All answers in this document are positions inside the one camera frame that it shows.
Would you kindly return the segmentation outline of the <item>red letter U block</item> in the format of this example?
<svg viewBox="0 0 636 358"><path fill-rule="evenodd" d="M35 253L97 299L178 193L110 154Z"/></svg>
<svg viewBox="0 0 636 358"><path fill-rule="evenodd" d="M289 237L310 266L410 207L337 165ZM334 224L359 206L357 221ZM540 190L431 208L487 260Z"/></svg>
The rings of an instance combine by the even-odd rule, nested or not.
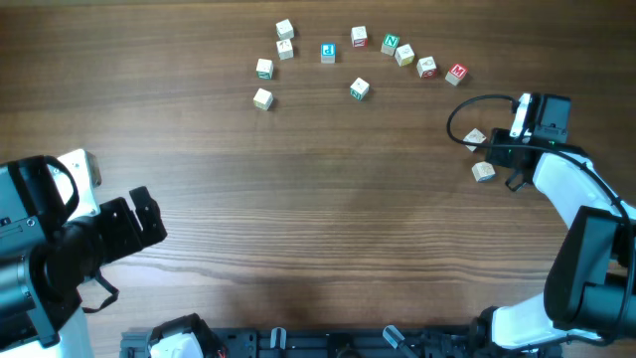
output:
<svg viewBox="0 0 636 358"><path fill-rule="evenodd" d="M478 183L489 181L496 176L494 166L486 161L474 164L471 170Z"/></svg>

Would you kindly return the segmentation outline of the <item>wooden block with picture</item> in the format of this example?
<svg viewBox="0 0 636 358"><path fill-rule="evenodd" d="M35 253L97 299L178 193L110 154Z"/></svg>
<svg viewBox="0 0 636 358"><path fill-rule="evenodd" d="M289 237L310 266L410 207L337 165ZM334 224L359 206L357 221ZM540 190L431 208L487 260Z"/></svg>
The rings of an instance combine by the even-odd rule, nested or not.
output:
<svg viewBox="0 0 636 358"><path fill-rule="evenodd" d="M486 135L477 128L472 129L463 138L463 140L466 142L465 147L471 152L474 152L477 149L475 144L482 144L486 141L486 139L487 139Z"/></svg>

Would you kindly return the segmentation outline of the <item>wooden block green letter side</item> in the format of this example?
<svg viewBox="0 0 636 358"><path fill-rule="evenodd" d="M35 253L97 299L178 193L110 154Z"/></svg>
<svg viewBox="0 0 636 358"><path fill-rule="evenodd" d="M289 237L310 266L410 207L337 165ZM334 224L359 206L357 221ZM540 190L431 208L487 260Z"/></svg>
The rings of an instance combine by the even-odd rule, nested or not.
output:
<svg viewBox="0 0 636 358"><path fill-rule="evenodd" d="M356 78L350 86L350 95L358 101L362 101L363 98L370 90L370 84L362 78Z"/></svg>

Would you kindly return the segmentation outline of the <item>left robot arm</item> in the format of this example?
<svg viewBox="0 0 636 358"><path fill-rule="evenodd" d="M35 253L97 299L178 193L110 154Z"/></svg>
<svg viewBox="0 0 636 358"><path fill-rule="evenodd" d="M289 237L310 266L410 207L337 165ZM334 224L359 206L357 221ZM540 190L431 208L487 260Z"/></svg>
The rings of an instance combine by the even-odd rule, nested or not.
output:
<svg viewBox="0 0 636 358"><path fill-rule="evenodd" d="M96 281L119 291L103 266L167 236L146 187L129 199L95 205L72 171L52 156L1 166L1 354L4 357L90 357L93 354L78 288Z"/></svg>

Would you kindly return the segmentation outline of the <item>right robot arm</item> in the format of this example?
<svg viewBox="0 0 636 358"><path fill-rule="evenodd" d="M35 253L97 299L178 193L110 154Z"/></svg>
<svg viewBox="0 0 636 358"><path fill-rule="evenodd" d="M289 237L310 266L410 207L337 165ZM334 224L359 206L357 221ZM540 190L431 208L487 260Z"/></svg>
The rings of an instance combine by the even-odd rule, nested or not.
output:
<svg viewBox="0 0 636 358"><path fill-rule="evenodd" d="M494 129L485 146L488 163L543 193L567 227L543 292L481 321L507 353L635 335L635 210L567 144L570 107L564 96L525 93L512 102L512 127Z"/></svg>

